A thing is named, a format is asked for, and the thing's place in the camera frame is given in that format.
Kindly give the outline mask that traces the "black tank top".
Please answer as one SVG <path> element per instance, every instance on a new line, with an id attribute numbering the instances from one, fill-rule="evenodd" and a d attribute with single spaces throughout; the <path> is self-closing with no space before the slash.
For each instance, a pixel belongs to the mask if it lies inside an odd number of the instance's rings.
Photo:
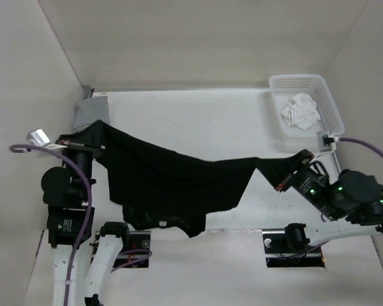
<path id="1" fill-rule="evenodd" d="M 277 187 L 310 156 L 244 157 L 205 161 L 164 149 L 98 120 L 61 141 L 103 145 L 96 161 L 107 170 L 109 198 L 136 230 L 177 227 L 193 238 L 206 229 L 206 215 L 236 208 L 254 171 Z"/>

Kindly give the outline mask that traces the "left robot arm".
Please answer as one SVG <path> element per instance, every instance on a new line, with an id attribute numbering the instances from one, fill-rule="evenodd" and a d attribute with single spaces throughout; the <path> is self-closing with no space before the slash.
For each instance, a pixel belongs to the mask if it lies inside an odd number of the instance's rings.
<path id="1" fill-rule="evenodd" d="M 41 178 L 48 206 L 47 229 L 54 267 L 53 305 L 103 305 L 116 258 L 130 248 L 130 230 L 123 222 L 106 222 L 91 255 L 96 183 L 93 160 L 102 145 L 58 140 L 51 152 L 63 162 Z"/>

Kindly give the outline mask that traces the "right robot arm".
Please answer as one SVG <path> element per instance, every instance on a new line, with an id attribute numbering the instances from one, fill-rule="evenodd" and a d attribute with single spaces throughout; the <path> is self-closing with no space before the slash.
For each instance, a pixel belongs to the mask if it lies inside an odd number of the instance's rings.
<path id="1" fill-rule="evenodd" d="M 383 235 L 383 185 L 372 175 L 343 170 L 330 182 L 325 166 L 308 150 L 278 160 L 275 190 L 293 188 L 317 209 L 327 224 L 311 228 L 291 223 L 284 228 L 283 244 L 290 252 L 306 252 L 330 240 L 358 235 Z"/>

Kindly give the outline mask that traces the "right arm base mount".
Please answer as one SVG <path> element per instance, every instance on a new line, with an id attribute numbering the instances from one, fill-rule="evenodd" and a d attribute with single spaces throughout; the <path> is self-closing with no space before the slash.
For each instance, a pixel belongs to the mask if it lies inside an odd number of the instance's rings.
<path id="1" fill-rule="evenodd" d="M 322 248 L 304 246 L 293 249 L 283 230 L 262 232 L 266 266 L 268 268 L 324 268 Z"/>

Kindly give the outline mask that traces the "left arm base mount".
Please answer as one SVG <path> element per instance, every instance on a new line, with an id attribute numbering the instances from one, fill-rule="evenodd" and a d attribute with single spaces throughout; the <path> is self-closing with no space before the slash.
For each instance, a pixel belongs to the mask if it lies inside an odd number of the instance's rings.
<path id="1" fill-rule="evenodd" d="M 129 242 L 123 246 L 115 259 L 113 268 L 148 268 L 151 231 L 130 231 Z"/>

